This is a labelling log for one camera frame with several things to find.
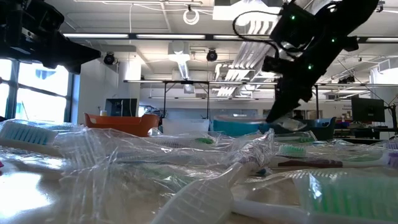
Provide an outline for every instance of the orange bin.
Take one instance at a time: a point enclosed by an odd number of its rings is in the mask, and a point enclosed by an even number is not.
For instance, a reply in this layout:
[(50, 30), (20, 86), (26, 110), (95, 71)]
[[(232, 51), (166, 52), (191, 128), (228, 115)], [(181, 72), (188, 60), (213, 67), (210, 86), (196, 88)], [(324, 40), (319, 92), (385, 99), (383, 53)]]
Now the orange bin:
[(98, 116), (85, 113), (85, 126), (89, 128), (113, 128), (138, 137), (148, 137), (151, 128), (157, 128), (159, 117), (145, 114), (141, 118), (128, 116)]

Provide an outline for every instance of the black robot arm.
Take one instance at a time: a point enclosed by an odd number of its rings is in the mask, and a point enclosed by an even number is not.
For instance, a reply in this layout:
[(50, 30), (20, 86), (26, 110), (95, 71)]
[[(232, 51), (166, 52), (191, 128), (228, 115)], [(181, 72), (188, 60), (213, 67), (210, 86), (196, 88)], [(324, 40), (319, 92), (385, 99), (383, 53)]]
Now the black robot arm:
[[(343, 49), (358, 50), (357, 37), (348, 36), (370, 18), (378, 4), (379, 0), (342, 0), (327, 4), (315, 15), (293, 1), (283, 5), (270, 38), (279, 48), (301, 54), (293, 60), (264, 59), (263, 71), (282, 74), (268, 123), (300, 106), (300, 99), (308, 102), (312, 87)], [(294, 48), (285, 49), (283, 43)]]

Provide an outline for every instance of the white toothbrush handle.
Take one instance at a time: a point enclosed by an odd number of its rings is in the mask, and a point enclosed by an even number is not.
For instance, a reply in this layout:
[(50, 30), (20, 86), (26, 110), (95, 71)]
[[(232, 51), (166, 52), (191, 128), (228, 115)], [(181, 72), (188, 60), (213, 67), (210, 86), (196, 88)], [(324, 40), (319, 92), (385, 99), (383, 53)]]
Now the white toothbrush handle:
[(376, 161), (366, 161), (366, 162), (346, 162), (343, 161), (343, 167), (375, 167), (375, 166), (386, 166), (389, 162), (389, 154), (384, 153), (380, 159)]
[(188, 184), (163, 206), (152, 224), (224, 223), (233, 203), (229, 186), (248, 171), (248, 166), (237, 162), (220, 176)]
[(308, 215), (299, 208), (270, 205), (248, 200), (234, 201), (232, 211), (247, 217), (271, 218), (292, 224), (305, 224), (308, 218)]

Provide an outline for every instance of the window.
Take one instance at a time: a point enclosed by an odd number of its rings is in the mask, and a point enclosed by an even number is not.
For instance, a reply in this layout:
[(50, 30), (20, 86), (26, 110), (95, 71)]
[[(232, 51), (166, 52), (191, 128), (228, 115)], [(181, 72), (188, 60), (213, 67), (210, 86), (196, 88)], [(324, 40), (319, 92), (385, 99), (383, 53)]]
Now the window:
[(0, 59), (0, 116), (70, 121), (73, 76), (63, 66), (49, 69), (37, 63)]
[(0, 84), (0, 116), (6, 117), (7, 99), (9, 93), (9, 86), (7, 84)]
[(67, 100), (63, 97), (20, 88), (17, 94), (16, 118), (62, 123), (66, 105)]
[(0, 59), (0, 77), (3, 80), (10, 80), (12, 61)]
[(18, 83), (26, 86), (66, 96), (68, 93), (68, 80), (69, 73), (63, 66), (49, 69), (36, 63), (21, 63), (19, 65)]
[(63, 66), (50, 69), (37, 63), (20, 63), (15, 117), (57, 123), (68, 121), (65, 109), (71, 98), (69, 80), (70, 74)]

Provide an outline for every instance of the teal bin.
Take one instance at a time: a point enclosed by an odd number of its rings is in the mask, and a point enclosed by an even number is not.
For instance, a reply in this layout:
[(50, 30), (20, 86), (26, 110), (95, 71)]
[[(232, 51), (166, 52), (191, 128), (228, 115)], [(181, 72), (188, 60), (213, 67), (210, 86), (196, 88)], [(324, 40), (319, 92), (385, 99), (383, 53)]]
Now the teal bin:
[(245, 124), (230, 121), (213, 121), (213, 131), (222, 131), (223, 134), (231, 137), (240, 137), (258, 131), (258, 124)]

